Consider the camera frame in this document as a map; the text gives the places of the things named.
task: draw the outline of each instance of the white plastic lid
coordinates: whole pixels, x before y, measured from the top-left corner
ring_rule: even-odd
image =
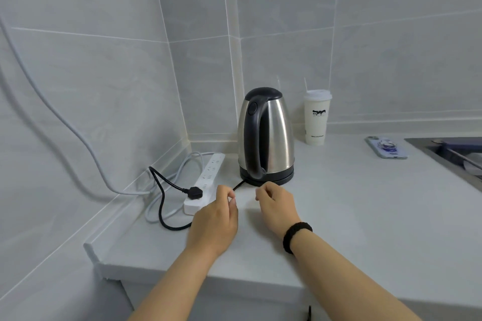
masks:
[[[330,100],[332,97],[329,90],[318,89],[308,90],[305,94],[305,100]]]

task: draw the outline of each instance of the stainless steel kettle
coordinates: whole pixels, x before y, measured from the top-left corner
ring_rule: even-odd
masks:
[[[294,174],[294,140],[283,94],[256,88],[244,98],[238,123],[239,172],[246,183],[285,184]]]

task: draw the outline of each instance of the kettle lid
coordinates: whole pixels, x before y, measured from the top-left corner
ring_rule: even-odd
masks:
[[[250,101],[251,98],[255,96],[262,96],[266,97],[268,100],[275,100],[282,98],[283,94],[275,88],[262,87],[253,89],[248,94],[246,94],[244,99]]]

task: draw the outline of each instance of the person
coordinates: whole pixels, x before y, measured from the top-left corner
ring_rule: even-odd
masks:
[[[301,222],[293,195],[283,187],[268,182],[256,189],[256,200],[264,222],[280,240],[288,229]],[[194,216],[185,250],[129,321],[187,320],[209,269],[228,249],[237,231],[238,208],[234,191],[220,185],[216,200]],[[310,230],[304,228],[296,232],[289,248],[308,288],[333,321],[420,320]]]

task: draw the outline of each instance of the white countertop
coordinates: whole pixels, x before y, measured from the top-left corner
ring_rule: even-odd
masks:
[[[482,193],[403,141],[417,135],[389,135],[408,160],[378,158],[365,136],[329,135],[322,147],[296,141],[294,178],[285,187],[302,220],[400,299],[482,306]],[[192,164],[184,180],[193,182],[198,173]],[[227,155],[219,182],[240,182],[236,155]],[[238,234],[211,268],[209,287],[234,294],[244,287],[239,294],[280,301],[302,297],[294,258],[264,226],[255,188],[244,184],[236,199]],[[182,200],[169,191],[166,210]],[[179,214],[169,223],[190,219]],[[111,279],[154,284],[183,250],[187,233],[141,216],[100,271]]]

